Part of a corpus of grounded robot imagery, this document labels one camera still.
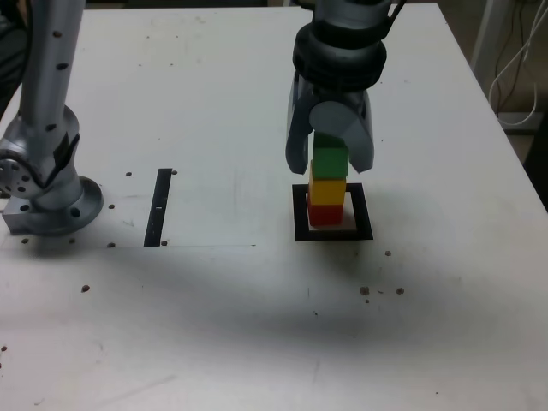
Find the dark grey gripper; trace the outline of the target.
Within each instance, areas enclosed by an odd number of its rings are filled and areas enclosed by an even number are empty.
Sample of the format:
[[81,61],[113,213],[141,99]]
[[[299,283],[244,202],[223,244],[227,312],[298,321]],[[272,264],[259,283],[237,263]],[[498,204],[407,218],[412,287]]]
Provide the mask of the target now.
[[[316,104],[316,98],[323,102]],[[308,136],[313,130],[342,140],[348,148],[349,162],[358,173],[373,167],[374,139],[367,90],[336,92],[313,87],[295,73],[289,95],[285,145],[286,162],[294,174],[306,173]]]

